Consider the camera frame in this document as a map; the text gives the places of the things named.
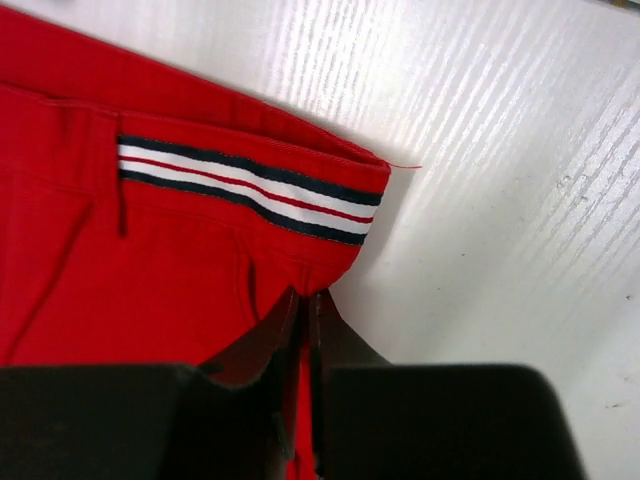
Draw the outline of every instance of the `belt loop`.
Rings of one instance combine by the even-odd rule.
[[[118,173],[118,124],[119,115],[107,110],[96,111],[95,127],[97,136],[96,185],[98,188],[96,210],[101,223],[113,235],[125,234],[122,195]]]

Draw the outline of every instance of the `white surface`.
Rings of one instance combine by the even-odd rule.
[[[640,16],[588,0],[12,0],[396,164],[333,289],[390,359],[514,361],[640,478]]]

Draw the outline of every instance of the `red fabric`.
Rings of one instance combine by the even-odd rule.
[[[197,364],[255,325],[288,285],[310,294],[349,268],[358,246],[222,199],[120,181],[116,138],[212,149],[372,193],[386,186],[385,162],[125,50],[4,7],[0,24],[4,364]],[[301,395],[291,478],[302,479],[313,478],[313,458]]]

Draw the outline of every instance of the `navy stripe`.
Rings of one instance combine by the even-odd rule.
[[[158,187],[172,188],[175,190],[182,190],[184,192],[199,193],[201,195],[222,198],[238,205],[244,205],[253,209],[261,217],[263,217],[268,222],[273,223],[274,225],[305,235],[312,235],[314,237],[334,240],[336,242],[347,243],[349,245],[362,245],[366,237],[365,234],[350,233],[338,230],[336,228],[294,220],[284,215],[280,215],[279,213],[272,212],[271,210],[260,205],[252,198],[249,198],[245,195],[240,195],[238,193],[228,192],[227,190],[223,190],[221,188],[201,185],[199,183],[183,182],[179,180],[167,180],[165,178],[155,177],[146,173],[132,172],[129,170],[120,170],[120,176],[121,178],[149,183]]]
[[[242,168],[243,170],[247,170],[267,180],[296,185],[298,187],[311,190],[312,192],[321,193],[347,202],[359,203],[361,205],[377,207],[380,205],[380,200],[382,199],[382,194],[379,193],[355,190],[335,183],[329,183],[308,177],[298,172],[285,170],[284,168],[268,167],[257,163],[250,158],[227,155],[214,150],[202,150],[187,145],[176,145],[173,143],[160,142],[140,137],[131,137],[128,135],[118,136],[118,143],[121,145],[145,148],[147,150],[155,150],[157,152],[174,153],[176,155],[182,155],[183,157],[203,162],[213,162],[221,165],[227,165],[229,167]]]

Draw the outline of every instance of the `red garment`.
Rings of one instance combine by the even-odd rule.
[[[4,7],[0,25],[2,363],[198,364],[349,268],[385,162]]]

